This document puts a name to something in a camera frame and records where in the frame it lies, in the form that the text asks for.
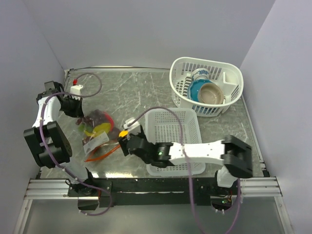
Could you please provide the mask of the yellow fake lemon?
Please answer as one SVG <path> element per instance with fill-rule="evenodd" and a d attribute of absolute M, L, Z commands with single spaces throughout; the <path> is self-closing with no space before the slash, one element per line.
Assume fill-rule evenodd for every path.
<path fill-rule="evenodd" d="M 123 130 L 119 133 L 118 137 L 126 137 L 128 135 L 128 131 L 127 130 Z"/>

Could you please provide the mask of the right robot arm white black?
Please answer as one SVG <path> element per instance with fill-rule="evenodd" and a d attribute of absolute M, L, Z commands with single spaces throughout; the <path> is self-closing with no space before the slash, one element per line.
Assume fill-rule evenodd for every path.
<path fill-rule="evenodd" d="M 221 165 L 216 173 L 213 188 L 225 194 L 237 179 L 253 177 L 252 148 L 242 140 L 227 135 L 210 143 L 180 144 L 176 142 L 149 142 L 145 134 L 119 133 L 118 142 L 125 156 L 139 157 L 145 164 L 167 168 L 187 163 Z"/>

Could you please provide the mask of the white perforated rectangular basket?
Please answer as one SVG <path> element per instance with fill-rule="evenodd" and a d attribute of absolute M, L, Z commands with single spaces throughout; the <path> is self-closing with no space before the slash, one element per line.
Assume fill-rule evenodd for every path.
<path fill-rule="evenodd" d="M 183 143 L 202 143 L 195 111 L 188 108 L 169 109 L 177 115 L 181 122 L 183 130 Z M 163 109 L 153 109 L 145 114 L 145 135 L 147 140 L 153 144 L 161 142 L 180 143 L 180 126 L 177 119 L 170 112 Z M 158 168 L 149 164 L 146 168 L 147 172 L 152 176 L 188 176 L 186 163 L 167 168 Z M 191 163 L 191 172 L 193 175 L 203 173 L 205 168 L 205 163 Z"/>

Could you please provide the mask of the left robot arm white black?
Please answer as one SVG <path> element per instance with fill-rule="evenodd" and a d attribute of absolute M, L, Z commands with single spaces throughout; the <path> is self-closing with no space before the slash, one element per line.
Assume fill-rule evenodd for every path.
<path fill-rule="evenodd" d="M 36 98 L 39 106 L 36 121 L 23 133 L 26 143 L 38 166 L 62 170 L 69 176 L 70 189 L 79 195 L 94 195 L 97 184 L 91 172 L 72 159 L 71 145 L 58 124 L 60 112 L 73 118 L 84 117 L 83 87 L 75 85 L 67 94 L 61 83 L 49 81 L 44 86 L 45 91 Z"/>

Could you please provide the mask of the clear zip top bag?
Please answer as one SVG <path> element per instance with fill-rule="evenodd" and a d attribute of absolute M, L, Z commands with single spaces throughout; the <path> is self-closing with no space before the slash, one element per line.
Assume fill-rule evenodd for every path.
<path fill-rule="evenodd" d="M 110 123 L 112 125 L 111 130 L 108 134 L 103 133 L 97 137 L 88 137 L 84 132 L 82 132 L 82 146 L 84 153 L 86 154 L 85 162 L 103 160 L 120 148 L 117 141 L 120 129 L 116 126 L 113 118 L 107 112 L 103 112 L 107 117 L 106 123 Z M 86 129 L 88 131 L 91 131 L 94 127 L 96 127 L 88 118 L 88 115 L 85 115 L 76 121 L 77 126 L 82 123 L 88 126 Z"/>

